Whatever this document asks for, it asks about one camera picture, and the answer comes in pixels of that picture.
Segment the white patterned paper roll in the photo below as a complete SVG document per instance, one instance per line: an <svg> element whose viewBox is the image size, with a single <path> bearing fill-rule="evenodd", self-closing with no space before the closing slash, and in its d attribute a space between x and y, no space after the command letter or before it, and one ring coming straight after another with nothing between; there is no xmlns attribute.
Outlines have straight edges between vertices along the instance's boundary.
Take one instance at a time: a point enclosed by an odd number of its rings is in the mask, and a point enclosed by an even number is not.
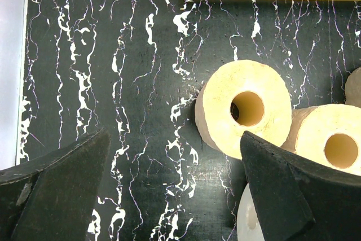
<svg viewBox="0 0 361 241"><path fill-rule="evenodd" d="M246 185L239 203L236 219L238 241L264 241L257 212L250 193L249 184Z"/></svg>

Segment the tan paper roll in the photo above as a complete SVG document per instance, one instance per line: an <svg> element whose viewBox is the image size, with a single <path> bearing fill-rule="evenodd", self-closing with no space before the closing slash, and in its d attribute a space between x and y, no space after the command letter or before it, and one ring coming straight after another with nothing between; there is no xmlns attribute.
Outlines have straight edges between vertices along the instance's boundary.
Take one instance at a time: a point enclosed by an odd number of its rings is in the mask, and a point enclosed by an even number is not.
<svg viewBox="0 0 361 241"><path fill-rule="evenodd" d="M292 111L282 148L316 163L360 175L360 108L327 104Z"/></svg>
<svg viewBox="0 0 361 241"><path fill-rule="evenodd" d="M202 140L227 156L241 159L245 131L280 147L292 123L284 80L268 65L238 60L217 69L201 89L195 123Z"/></svg>
<svg viewBox="0 0 361 241"><path fill-rule="evenodd" d="M345 84L346 104L361 107L361 67L354 70Z"/></svg>

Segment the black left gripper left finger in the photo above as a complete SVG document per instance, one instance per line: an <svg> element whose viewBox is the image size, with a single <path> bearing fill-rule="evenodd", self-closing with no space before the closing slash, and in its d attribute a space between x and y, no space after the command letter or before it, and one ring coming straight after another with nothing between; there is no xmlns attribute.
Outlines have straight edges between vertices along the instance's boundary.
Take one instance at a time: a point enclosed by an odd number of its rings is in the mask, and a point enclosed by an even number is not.
<svg viewBox="0 0 361 241"><path fill-rule="evenodd" d="M85 240L111 145L106 129L1 170L1 240Z"/></svg>

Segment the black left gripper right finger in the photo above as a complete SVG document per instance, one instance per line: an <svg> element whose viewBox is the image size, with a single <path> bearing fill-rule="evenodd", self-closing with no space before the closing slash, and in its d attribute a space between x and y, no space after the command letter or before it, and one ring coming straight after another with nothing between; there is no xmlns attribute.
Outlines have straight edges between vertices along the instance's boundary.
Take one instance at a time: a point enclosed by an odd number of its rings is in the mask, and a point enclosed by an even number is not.
<svg viewBox="0 0 361 241"><path fill-rule="evenodd" d="M265 240L360 240L360 176L245 131L240 151Z"/></svg>

